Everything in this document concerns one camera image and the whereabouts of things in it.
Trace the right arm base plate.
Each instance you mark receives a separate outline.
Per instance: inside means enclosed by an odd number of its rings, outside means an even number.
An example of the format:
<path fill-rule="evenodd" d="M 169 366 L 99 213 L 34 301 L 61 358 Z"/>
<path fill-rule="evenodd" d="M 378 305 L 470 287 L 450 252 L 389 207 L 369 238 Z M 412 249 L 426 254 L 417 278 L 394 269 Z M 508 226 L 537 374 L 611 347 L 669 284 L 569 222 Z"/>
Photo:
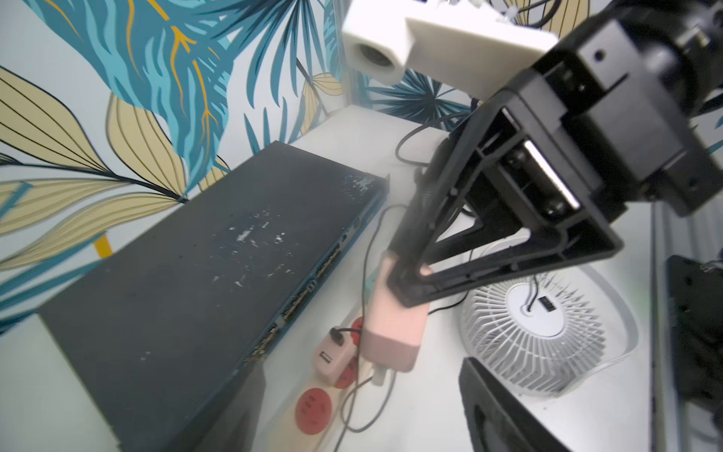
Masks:
<path fill-rule="evenodd" d="M 722 431 L 722 267 L 672 255 L 666 272 L 677 392 Z"/>

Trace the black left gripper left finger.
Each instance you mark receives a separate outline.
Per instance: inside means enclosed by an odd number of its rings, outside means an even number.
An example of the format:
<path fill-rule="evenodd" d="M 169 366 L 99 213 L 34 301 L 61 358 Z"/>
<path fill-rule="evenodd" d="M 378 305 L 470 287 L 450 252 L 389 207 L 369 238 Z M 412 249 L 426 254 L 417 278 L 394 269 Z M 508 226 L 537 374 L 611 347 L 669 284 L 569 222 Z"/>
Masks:
<path fill-rule="evenodd" d="M 203 408 L 180 450 L 252 450 L 264 395 L 263 365 L 248 363 Z"/>

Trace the beige red power strip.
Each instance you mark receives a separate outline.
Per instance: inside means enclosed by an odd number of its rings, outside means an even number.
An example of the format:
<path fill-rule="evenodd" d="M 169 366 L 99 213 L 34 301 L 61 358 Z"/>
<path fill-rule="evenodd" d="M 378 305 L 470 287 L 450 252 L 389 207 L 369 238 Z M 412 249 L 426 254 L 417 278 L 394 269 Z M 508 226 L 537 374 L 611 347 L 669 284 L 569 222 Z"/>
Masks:
<path fill-rule="evenodd" d="M 353 330 L 359 343 L 362 313 L 346 316 L 336 328 Z M 288 338 L 264 363 L 267 378 L 262 419 L 254 451 L 327 451 L 333 449 L 341 429 L 355 428 L 348 420 L 351 400 L 361 401 L 361 390 L 372 389 L 373 365 L 356 356 L 334 386 L 316 376 L 313 357 L 325 333 L 314 333 L 318 343 L 294 346 Z"/>

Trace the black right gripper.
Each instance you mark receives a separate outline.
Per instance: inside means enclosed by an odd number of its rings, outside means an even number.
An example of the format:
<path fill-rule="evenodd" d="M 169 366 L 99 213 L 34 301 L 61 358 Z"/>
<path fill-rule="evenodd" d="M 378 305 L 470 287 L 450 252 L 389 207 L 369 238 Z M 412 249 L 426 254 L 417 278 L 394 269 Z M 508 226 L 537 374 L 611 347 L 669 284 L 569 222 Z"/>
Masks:
<path fill-rule="evenodd" d="M 626 204 L 680 216 L 721 192 L 688 121 L 722 84 L 718 1 L 613 1 L 440 145 L 391 251 L 389 288 L 409 308 L 623 248 Z M 518 245 L 424 275 L 422 267 L 521 230 Z"/>

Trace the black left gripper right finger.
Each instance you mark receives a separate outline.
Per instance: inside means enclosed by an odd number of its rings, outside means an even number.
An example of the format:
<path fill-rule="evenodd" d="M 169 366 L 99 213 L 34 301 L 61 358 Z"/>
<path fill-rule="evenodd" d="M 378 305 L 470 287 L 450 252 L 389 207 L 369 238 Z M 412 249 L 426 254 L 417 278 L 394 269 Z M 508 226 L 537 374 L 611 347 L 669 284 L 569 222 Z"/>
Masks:
<path fill-rule="evenodd" d="M 567 449 L 477 359 L 462 361 L 459 390 L 473 450 Z"/>

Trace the pink adapter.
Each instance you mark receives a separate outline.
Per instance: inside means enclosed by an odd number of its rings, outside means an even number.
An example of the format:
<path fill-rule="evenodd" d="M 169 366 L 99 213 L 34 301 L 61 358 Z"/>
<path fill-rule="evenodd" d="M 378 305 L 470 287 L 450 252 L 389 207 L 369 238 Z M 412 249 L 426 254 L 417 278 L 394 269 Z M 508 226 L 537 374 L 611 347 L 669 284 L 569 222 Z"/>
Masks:
<path fill-rule="evenodd" d="M 352 329 L 331 328 L 314 352 L 316 376 L 325 384 L 334 386 L 356 352 Z"/>
<path fill-rule="evenodd" d="M 390 370 L 412 371 L 430 311 L 428 302 L 406 307 L 389 288 L 388 277 L 396 262 L 391 252 L 382 254 L 361 330 L 361 357 L 372 363 L 372 384 L 376 386 L 384 384 Z"/>

